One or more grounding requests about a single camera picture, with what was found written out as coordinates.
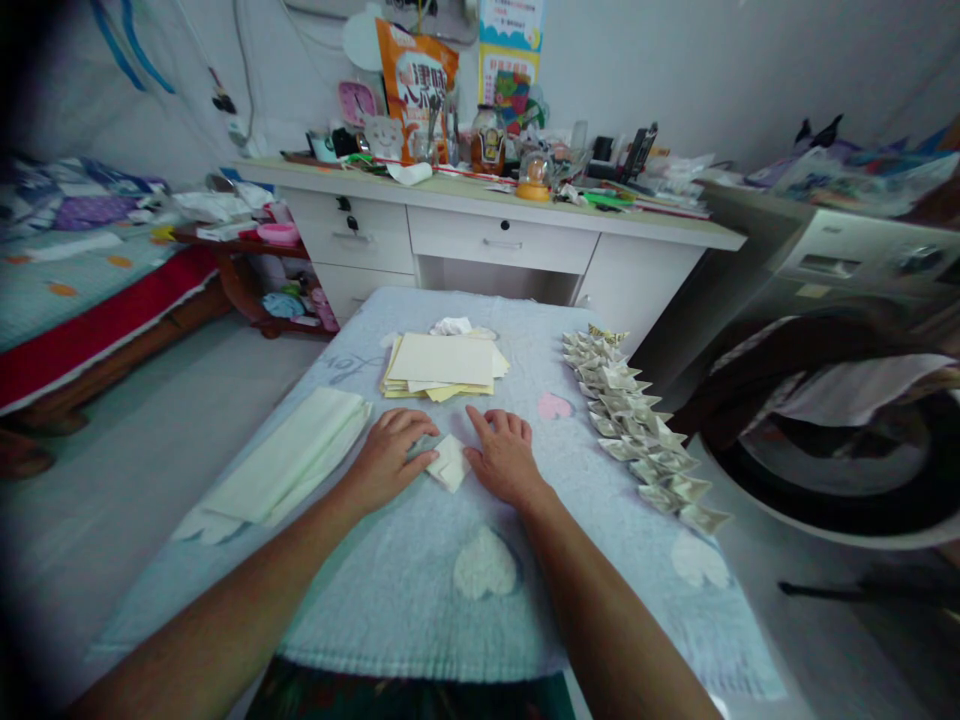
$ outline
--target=drawer handle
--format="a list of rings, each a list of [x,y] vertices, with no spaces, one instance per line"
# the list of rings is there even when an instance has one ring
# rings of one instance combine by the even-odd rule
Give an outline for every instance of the drawer handle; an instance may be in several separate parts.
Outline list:
[[[502,240],[488,240],[487,238],[483,239],[483,244],[491,247],[507,248],[508,250],[519,250],[523,247],[523,242],[508,243]]]
[[[341,238],[343,240],[359,240],[360,242],[365,242],[365,243],[373,242],[373,235],[356,235],[354,233],[331,233],[331,236]]]

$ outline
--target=hand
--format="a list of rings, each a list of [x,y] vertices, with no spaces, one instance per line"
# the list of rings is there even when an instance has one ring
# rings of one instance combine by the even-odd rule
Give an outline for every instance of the hand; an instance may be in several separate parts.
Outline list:
[[[438,452],[430,450],[407,462],[411,446],[424,435],[439,434],[424,412],[388,410],[370,428],[367,442],[335,492],[361,515],[379,510],[439,457]]]
[[[496,497],[523,512],[550,490],[533,459],[530,423],[504,410],[481,416],[472,405],[467,405],[467,415],[483,446],[483,452],[464,450],[477,478]]]

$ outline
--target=forearm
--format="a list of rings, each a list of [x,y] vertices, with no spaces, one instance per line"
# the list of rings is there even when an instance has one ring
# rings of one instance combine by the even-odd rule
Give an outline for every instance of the forearm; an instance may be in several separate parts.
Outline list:
[[[556,493],[521,510],[593,716],[718,718],[656,620]]]
[[[151,636],[76,717],[222,717],[269,662],[320,566],[358,521],[335,488]]]

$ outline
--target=orange snack bag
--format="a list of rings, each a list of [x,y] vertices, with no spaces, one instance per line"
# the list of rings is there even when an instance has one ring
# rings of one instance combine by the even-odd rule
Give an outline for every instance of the orange snack bag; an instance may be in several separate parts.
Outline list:
[[[446,98],[460,56],[435,38],[411,35],[381,18],[377,18],[377,37],[390,117],[403,123],[403,161],[413,162],[414,134],[427,132],[430,98]],[[441,112],[433,130],[434,145],[445,148],[446,139]]]

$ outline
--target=heart pattern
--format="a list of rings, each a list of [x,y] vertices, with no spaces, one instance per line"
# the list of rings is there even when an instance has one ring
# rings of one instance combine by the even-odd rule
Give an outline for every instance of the heart pattern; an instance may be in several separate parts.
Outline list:
[[[723,556],[686,530],[673,543],[670,559],[677,575],[695,588],[703,587],[706,582],[718,588],[730,585],[730,571]]]
[[[467,543],[453,566],[453,584],[468,600],[509,595],[517,586],[517,561],[507,544],[484,525]]]
[[[543,420],[556,420],[573,415],[573,407],[562,397],[544,393],[537,402],[537,412]]]

